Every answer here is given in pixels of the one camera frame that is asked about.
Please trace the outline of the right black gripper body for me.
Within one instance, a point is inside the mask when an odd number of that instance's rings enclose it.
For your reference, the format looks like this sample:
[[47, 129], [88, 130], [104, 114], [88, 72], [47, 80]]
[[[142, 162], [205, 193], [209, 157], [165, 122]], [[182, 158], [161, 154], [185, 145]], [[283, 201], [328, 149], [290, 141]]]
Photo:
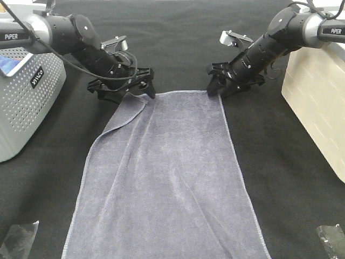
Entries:
[[240, 73], [236, 73], [230, 63], [212, 63], [206, 68], [207, 74], [212, 77], [225, 79], [225, 87], [229, 85], [249, 86], [262, 85], [265, 83], [264, 76], [259, 73], [253, 73], [251, 69], [244, 68]]

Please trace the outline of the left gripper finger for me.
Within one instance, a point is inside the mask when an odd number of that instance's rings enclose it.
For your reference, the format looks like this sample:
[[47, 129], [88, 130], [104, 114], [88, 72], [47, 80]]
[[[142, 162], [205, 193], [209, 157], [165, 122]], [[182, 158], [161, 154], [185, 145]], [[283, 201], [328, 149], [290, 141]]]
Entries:
[[152, 99], [155, 98], [156, 91], [153, 87], [153, 82], [151, 80], [146, 80], [142, 82], [142, 92]]
[[124, 91], [98, 91], [97, 96], [99, 100], [110, 101], [115, 104], [120, 104], [126, 95]]

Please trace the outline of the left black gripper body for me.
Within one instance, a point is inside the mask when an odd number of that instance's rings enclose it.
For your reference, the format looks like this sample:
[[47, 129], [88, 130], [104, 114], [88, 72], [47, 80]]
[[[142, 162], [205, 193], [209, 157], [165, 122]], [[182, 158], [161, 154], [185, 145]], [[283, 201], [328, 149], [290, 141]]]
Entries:
[[[116, 80], [95, 79], [88, 83], [87, 90], [91, 93], [98, 91], [124, 91], [126, 92], [130, 88], [137, 87], [142, 92], [142, 82], [146, 80], [153, 80], [154, 71], [151, 68], [133, 68], [122, 65], [118, 67], [117, 73], [109, 74], [111, 78]], [[134, 72], [134, 77], [130, 79], [121, 79], [120, 77], [124, 72]]]

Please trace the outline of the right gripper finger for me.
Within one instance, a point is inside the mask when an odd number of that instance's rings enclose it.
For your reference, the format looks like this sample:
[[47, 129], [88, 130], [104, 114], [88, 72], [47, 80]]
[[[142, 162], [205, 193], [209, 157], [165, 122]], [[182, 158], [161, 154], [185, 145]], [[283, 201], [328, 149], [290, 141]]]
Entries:
[[225, 87], [225, 79], [220, 77], [212, 77], [206, 91], [209, 97], [214, 97], [218, 94], [219, 90]]
[[249, 89], [249, 86], [229, 85], [220, 90], [220, 96], [226, 98], [240, 92], [247, 92]]

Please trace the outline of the right black Piper arm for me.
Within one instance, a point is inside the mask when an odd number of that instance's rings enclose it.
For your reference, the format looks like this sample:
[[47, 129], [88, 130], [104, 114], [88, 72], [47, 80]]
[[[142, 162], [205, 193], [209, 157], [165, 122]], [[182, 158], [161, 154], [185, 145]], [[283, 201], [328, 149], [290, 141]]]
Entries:
[[288, 6], [270, 22], [266, 32], [253, 41], [249, 37], [223, 31], [220, 42], [240, 48], [229, 62], [212, 63], [207, 73], [212, 75], [206, 91], [211, 97], [227, 97], [248, 91], [252, 85], [265, 83], [261, 72], [275, 60], [302, 47], [319, 49], [326, 42], [344, 43], [344, 20], [321, 9], [297, 12]]

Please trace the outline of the left black Piper arm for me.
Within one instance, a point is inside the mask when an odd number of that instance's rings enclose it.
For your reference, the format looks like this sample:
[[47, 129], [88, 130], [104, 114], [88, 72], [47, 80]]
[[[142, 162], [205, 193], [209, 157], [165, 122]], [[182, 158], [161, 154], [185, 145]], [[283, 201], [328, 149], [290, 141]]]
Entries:
[[57, 16], [42, 12], [24, 21], [14, 18], [1, 22], [1, 49], [23, 47], [32, 54], [54, 53], [60, 59], [71, 54], [81, 72], [95, 79], [88, 91], [98, 99], [119, 103], [126, 91], [137, 87], [155, 98], [154, 71], [139, 68], [136, 57], [128, 52], [126, 36], [101, 41], [91, 21], [83, 15]]

